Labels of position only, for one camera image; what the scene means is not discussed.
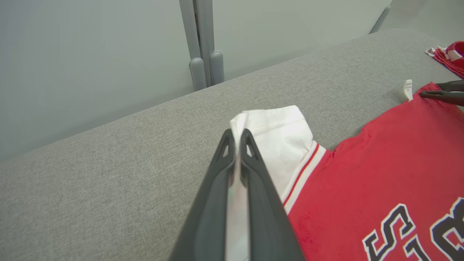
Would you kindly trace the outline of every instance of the white tag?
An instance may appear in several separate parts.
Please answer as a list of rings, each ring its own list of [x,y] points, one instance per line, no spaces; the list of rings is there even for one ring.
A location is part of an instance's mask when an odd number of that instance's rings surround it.
[[[427,49],[425,51],[425,53],[428,54],[431,57],[434,57],[435,56],[435,51],[436,51],[435,48],[432,47],[432,48]]]
[[[408,101],[412,101],[412,80],[406,80],[403,86],[403,92]]]

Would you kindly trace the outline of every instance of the jersey lettering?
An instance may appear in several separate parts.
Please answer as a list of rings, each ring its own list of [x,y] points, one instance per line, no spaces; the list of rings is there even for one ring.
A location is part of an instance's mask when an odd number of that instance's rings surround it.
[[[419,258],[419,261],[430,261],[429,256],[427,256],[424,249],[420,245],[417,235],[413,236],[408,242],[406,242],[406,244],[403,246],[403,249],[407,257],[411,257],[412,254],[416,254],[416,257]]]
[[[393,233],[393,225],[402,219],[404,225],[400,228],[400,237],[404,239],[408,236],[415,228],[413,221],[411,220],[405,204],[398,204],[388,216],[382,220],[381,229],[384,243],[377,250],[374,244],[378,241],[379,237],[377,231],[374,229],[369,235],[363,240],[364,250],[367,253],[367,257],[370,261],[382,261],[387,254],[392,251],[396,246],[396,238]]]
[[[450,213],[430,227],[433,244],[449,260],[464,260],[464,248],[460,244],[454,245],[447,239],[450,233],[455,233],[461,243],[464,242],[464,198],[458,198],[451,207]]]

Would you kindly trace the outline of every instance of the red and white cloth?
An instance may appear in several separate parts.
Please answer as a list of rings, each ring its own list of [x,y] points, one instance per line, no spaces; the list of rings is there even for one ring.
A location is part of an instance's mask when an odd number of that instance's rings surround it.
[[[295,106],[246,111],[231,127],[236,139],[243,128],[253,133],[308,260],[464,260],[464,113],[456,106],[416,94],[334,151],[313,141]],[[227,259],[242,261],[240,189],[229,202]]]
[[[447,48],[437,46],[425,52],[455,74],[464,78],[464,41],[455,42]]]

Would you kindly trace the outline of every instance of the white trim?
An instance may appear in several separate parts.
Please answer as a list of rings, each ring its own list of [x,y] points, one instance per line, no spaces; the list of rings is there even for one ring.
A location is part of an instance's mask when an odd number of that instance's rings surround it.
[[[454,62],[457,59],[461,59],[462,56],[456,51],[456,50],[449,50],[448,51],[448,56],[450,57],[450,61]]]
[[[314,150],[317,147],[317,143],[314,142],[313,146],[314,146],[314,149],[311,148],[311,150],[308,152],[307,156],[305,157],[305,160],[302,162],[303,164],[297,169],[298,172],[296,173],[296,176],[292,177],[292,182],[289,183],[289,187],[287,187],[287,189],[285,190],[285,193],[284,193],[285,197],[283,197],[282,202],[288,197],[288,194],[290,193],[291,188],[293,187],[293,184],[294,184],[294,182],[296,180],[296,177],[298,177],[298,174],[300,173],[302,167],[308,162],[309,158],[312,156]],[[317,152],[314,155],[313,159],[308,164],[308,166],[306,166],[306,168],[304,169],[303,173],[300,176],[300,179],[296,183],[295,188],[293,189],[293,191],[292,191],[292,193],[290,195],[290,198],[288,199],[287,203],[284,205],[284,209],[285,209],[285,212],[287,212],[287,215],[290,213],[290,210],[293,207],[293,205],[295,204],[296,199],[300,195],[300,192],[303,189],[303,186],[305,185],[306,181],[308,180],[309,176],[314,171],[316,166],[321,161],[321,159],[324,156],[326,151],[327,150],[324,147],[319,145],[319,148],[317,149]]]
[[[442,53],[445,55],[445,58],[446,58],[447,60],[449,60],[450,58],[448,57],[448,54],[446,53],[446,48],[437,46],[437,50],[439,50],[440,52],[442,52]]]
[[[436,51],[435,48],[431,47],[431,48],[427,49],[425,51],[425,53],[428,54],[430,57],[434,57],[435,56],[435,51]]]

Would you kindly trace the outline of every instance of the red and white striped trim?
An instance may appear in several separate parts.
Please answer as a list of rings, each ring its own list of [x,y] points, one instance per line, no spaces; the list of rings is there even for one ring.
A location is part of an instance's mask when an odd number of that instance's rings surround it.
[[[458,52],[458,49],[462,52],[462,50],[464,49],[464,41],[455,42],[446,48],[439,47],[439,46],[435,48],[432,47],[432,48],[427,49],[425,53],[434,57],[436,55],[436,52],[439,51],[443,53],[443,55],[445,56],[447,60],[454,62],[458,59],[463,58],[462,55]]]
[[[313,142],[308,154],[306,154],[301,165],[297,168],[297,172],[292,175],[289,185],[285,189],[284,194],[281,196],[281,200],[284,202],[284,209],[287,214],[290,213],[290,210],[300,195],[304,184],[321,161],[325,152],[326,149],[324,147],[320,146],[317,142]]]

